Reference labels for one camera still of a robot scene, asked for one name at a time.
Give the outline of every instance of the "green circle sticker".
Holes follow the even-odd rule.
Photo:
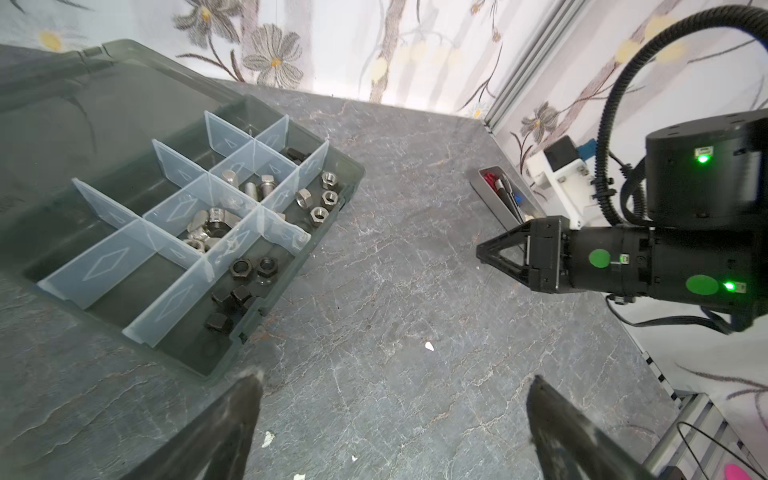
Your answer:
[[[608,250],[598,248],[589,254],[589,263],[597,268],[605,268],[611,264],[611,254]]]
[[[685,287],[697,295],[713,295],[717,293],[720,284],[709,275],[694,275],[686,280]]]

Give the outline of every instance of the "table surface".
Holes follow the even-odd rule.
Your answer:
[[[538,478],[535,374],[644,458],[677,410],[600,295],[532,293],[475,258],[502,228],[465,171],[506,164],[479,121],[230,86],[365,165],[356,197],[213,387],[0,278],[2,471],[119,478],[255,368],[247,478]]]

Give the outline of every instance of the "paper scrap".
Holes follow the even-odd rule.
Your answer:
[[[266,447],[270,446],[270,443],[275,439],[275,434],[267,431],[266,435],[264,436],[264,443],[261,444],[261,448],[265,449]]]

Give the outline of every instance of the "wall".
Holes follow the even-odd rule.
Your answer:
[[[136,41],[215,78],[480,118],[557,0],[0,0],[0,43]]]
[[[517,168],[523,163],[524,178],[532,181],[526,177],[525,153],[539,151],[563,134],[576,144],[596,137],[613,81],[644,42],[671,22],[723,3],[594,0],[495,132],[502,150]],[[617,113],[611,150],[636,164],[652,131],[764,108],[766,73],[766,52],[739,31],[718,28],[682,38],[633,80]],[[594,171],[594,161],[588,164]],[[609,165],[620,185],[617,164]],[[551,192],[536,194],[546,210]],[[617,309],[635,323],[661,316],[701,316],[696,306],[651,299]],[[768,319],[756,319],[751,329],[729,336],[699,326],[627,329],[675,389],[707,392],[761,465],[768,467]]]

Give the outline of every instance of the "corrugated black cable conduit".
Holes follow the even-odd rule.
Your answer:
[[[752,35],[768,51],[768,12],[758,7],[725,5],[691,15],[662,31],[641,48],[619,74],[603,108],[603,116],[598,130],[598,150],[595,155],[594,167],[596,198],[600,204],[603,216],[611,225],[622,223],[621,216],[611,203],[611,197],[614,192],[609,187],[607,174],[611,130],[613,129],[616,111],[621,98],[624,96],[624,92],[640,69],[664,47],[696,31],[717,27],[738,28]]]

